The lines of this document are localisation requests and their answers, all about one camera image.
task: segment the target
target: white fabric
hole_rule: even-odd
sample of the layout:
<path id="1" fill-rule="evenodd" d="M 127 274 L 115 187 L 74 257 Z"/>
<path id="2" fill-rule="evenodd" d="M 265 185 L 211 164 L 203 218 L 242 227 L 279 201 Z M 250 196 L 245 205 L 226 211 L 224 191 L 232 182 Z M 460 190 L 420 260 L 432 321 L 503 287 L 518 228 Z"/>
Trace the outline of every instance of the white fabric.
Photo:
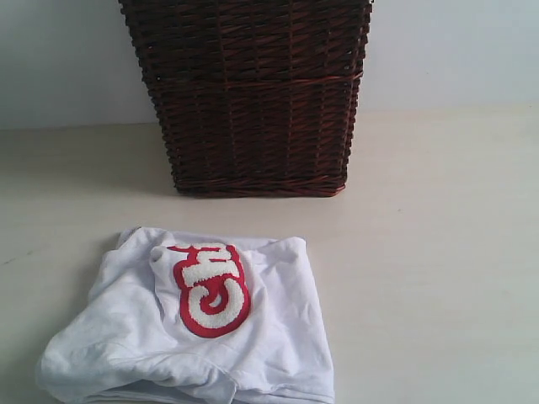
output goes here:
<path id="1" fill-rule="evenodd" d="M 191 332 L 179 314 L 180 296 L 190 293 L 189 307 L 199 310 L 211 289 L 205 282 L 217 275 L 208 273 L 207 265 L 188 267 L 180 276 L 187 289 L 180 290 L 173 268 L 188 254 L 168 248 L 209 243 L 217 243 L 215 254 L 199 254 L 196 264 L 219 263 L 216 272 L 229 277 L 226 290 L 219 289 L 208 303 L 222 306 L 228 298 L 228 313 L 199 323 L 206 322 L 211 332 L 250 301 L 244 322 L 217 338 Z M 239 287 L 241 274 L 227 266 L 231 254 L 223 245 L 239 253 L 248 301 Z M 198 295 L 197 287 L 203 288 Z M 187 314 L 208 316 L 196 310 Z M 302 239 L 210 237 L 154 228 L 122 233 L 117 249 L 104 255 L 88 307 L 52 338 L 36 367 L 38 385 L 72 404 L 120 399 L 331 404 L 333 378 Z"/>

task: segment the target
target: brown wicker basket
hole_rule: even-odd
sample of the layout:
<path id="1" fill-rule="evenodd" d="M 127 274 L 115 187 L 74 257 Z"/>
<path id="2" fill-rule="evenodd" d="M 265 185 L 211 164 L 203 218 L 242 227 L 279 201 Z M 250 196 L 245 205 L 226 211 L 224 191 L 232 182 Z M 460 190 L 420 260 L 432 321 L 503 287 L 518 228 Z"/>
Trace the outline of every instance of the brown wicker basket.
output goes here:
<path id="1" fill-rule="evenodd" d="M 344 188 L 368 0 L 120 0 L 176 189 Z"/>

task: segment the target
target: white chenille fabric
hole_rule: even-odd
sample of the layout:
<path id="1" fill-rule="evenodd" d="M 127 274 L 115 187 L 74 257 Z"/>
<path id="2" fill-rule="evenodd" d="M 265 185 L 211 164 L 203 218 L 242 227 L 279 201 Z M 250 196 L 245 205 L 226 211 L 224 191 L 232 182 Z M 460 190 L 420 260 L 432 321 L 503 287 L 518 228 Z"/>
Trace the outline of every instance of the white chenille fabric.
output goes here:
<path id="1" fill-rule="evenodd" d="M 334 403 L 305 242 L 124 231 L 36 380 L 71 404 Z"/>

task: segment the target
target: red outline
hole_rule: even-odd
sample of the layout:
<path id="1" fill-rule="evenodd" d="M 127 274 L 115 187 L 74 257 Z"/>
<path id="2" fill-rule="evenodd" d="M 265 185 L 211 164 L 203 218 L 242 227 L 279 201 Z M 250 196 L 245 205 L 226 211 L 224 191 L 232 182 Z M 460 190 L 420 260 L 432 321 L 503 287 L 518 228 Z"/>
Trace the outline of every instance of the red outline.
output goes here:
<path id="1" fill-rule="evenodd" d="M 219 247 L 201 247 L 196 248 L 194 246 L 189 246 L 187 248 L 180 248 L 180 247 L 168 247 L 169 250 L 177 251 L 180 253 L 187 253 L 187 259 L 183 261 L 179 261 L 176 263 L 173 267 L 173 276 L 176 280 L 176 284 L 178 285 L 179 289 L 181 290 L 181 294 L 179 297 L 179 315 L 182 318 L 182 321 L 184 322 L 185 326 L 194 334 L 198 335 L 199 337 L 203 338 L 217 338 L 221 335 L 228 334 L 229 332 L 234 331 L 239 326 L 242 325 L 242 323 L 245 321 L 249 314 L 249 310 L 251 308 L 251 299 L 249 295 L 249 291 L 247 289 L 247 285 L 245 284 L 245 273 L 243 271 L 243 266 L 240 261 L 239 254 L 237 253 L 237 250 L 234 246 L 227 245 L 226 249 L 231 255 L 231 261 L 233 261 L 236 264 L 237 271 L 239 273 L 239 277 L 235 277 L 231 274 L 224 274 L 219 275 L 216 277 L 213 277 L 211 279 L 207 279 L 204 281 L 197 282 L 194 286 L 197 286 L 199 284 L 202 284 L 204 287 L 208 289 L 210 292 L 208 296 L 204 297 L 200 301 L 200 309 L 208 315 L 217 314 L 225 310 L 228 304 L 229 295 L 227 292 L 227 288 L 225 287 L 225 280 L 227 279 L 233 279 L 239 284 L 240 288 L 243 292 L 243 306 L 240 312 L 238 313 L 237 317 L 232 321 L 229 322 L 224 327 L 219 328 L 206 328 L 201 326 L 190 314 L 189 312 L 189 292 L 192 288 L 187 286 L 184 282 L 184 277 L 182 276 L 182 272 L 184 268 L 188 268 L 192 265 L 195 265 L 197 263 L 200 263 L 198 260 L 198 254 L 200 251 L 220 251 L 221 249 Z M 210 259 L 211 262 L 226 262 L 226 259 Z M 216 307 L 210 306 L 210 303 L 212 301 L 215 301 L 216 297 L 220 295 L 221 296 L 221 302 Z"/>

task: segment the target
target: white t-shirt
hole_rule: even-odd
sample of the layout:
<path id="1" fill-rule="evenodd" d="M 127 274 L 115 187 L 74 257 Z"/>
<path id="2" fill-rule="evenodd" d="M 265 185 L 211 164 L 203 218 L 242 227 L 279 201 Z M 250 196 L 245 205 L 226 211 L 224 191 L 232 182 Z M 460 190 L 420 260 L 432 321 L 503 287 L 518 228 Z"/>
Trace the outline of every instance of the white t-shirt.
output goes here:
<path id="1" fill-rule="evenodd" d="M 69 403 L 332 404 L 305 242 L 125 231 L 36 378 Z"/>

